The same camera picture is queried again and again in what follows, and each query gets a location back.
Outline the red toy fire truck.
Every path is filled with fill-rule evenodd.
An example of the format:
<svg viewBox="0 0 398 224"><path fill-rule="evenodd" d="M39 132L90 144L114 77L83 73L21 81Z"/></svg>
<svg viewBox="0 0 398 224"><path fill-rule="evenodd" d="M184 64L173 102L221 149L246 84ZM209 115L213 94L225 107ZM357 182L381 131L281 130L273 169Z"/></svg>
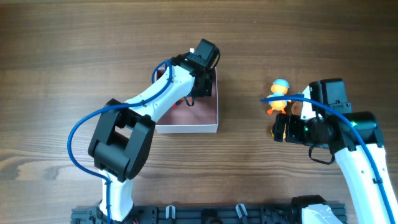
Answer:
<svg viewBox="0 0 398 224"><path fill-rule="evenodd" d="M173 108L176 108L178 105L180 105L181 103L184 103L185 100L183 98L179 99L176 103L173 104Z"/></svg>

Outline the orange duck toy blue hat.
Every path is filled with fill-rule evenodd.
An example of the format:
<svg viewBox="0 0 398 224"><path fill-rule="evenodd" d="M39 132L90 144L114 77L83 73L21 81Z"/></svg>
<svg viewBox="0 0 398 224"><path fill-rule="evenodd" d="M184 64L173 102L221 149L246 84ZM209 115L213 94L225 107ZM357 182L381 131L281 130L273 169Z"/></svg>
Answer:
<svg viewBox="0 0 398 224"><path fill-rule="evenodd" d="M287 80L284 79L276 79L271 86L272 94L268 96L268 98L275 98L280 96L285 96L290 88L290 85ZM274 111L280 111L282 114L286 114L285 108L287 103L291 102L291 100L276 100L269 101L270 109L266 111L267 114L272 114Z"/></svg>

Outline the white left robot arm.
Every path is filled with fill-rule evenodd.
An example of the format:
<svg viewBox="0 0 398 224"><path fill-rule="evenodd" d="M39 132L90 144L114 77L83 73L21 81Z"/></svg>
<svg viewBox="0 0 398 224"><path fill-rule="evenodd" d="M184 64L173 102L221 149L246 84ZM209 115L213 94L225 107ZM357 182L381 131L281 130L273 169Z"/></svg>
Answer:
<svg viewBox="0 0 398 224"><path fill-rule="evenodd" d="M133 209L132 180L149 157L155 125L180 99L209 96L216 58L186 53L164 62L164 74L124 103L108 101L88 147L104 183L101 216L121 223Z"/></svg>

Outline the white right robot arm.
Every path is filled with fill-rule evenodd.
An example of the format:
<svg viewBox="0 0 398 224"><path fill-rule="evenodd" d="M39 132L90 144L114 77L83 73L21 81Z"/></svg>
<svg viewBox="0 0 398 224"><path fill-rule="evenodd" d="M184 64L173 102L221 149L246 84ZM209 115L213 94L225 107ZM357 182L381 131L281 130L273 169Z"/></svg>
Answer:
<svg viewBox="0 0 398 224"><path fill-rule="evenodd" d="M359 223L397 223L397 199L386 164L384 137L370 112L302 119L278 114L275 141L328 149L340 167Z"/></svg>

